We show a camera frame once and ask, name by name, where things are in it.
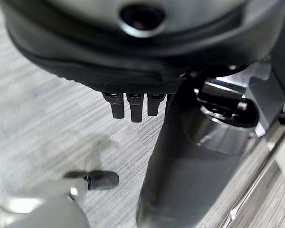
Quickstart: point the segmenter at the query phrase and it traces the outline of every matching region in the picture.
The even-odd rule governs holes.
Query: black plastic tab
[[[124,119],[124,94],[103,93],[107,102],[110,103],[114,119]]]
[[[140,123],[143,120],[143,96],[144,94],[127,94],[133,123]]]
[[[157,116],[158,107],[165,97],[166,94],[148,94],[148,116]]]

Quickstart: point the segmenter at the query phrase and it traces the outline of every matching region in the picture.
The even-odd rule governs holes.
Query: chrome metal part
[[[278,141],[275,143],[274,148],[267,155],[267,157],[265,158],[265,160],[263,161],[263,163],[259,167],[259,169],[258,169],[258,171],[254,177],[254,181],[246,189],[246,191],[240,197],[238,202],[231,209],[231,211],[227,215],[226,219],[224,220],[224,222],[222,223],[220,228],[235,227],[234,224],[236,223],[238,217],[243,216],[243,211],[248,207],[248,204],[249,204],[252,196],[255,194],[255,192],[258,190],[258,188],[260,188],[260,183],[262,183],[263,178],[265,176],[267,176],[269,170],[271,169],[271,167],[274,163],[274,156],[276,155],[277,151],[281,147],[284,139],[285,139],[285,131],[283,132],[282,136],[278,139]]]

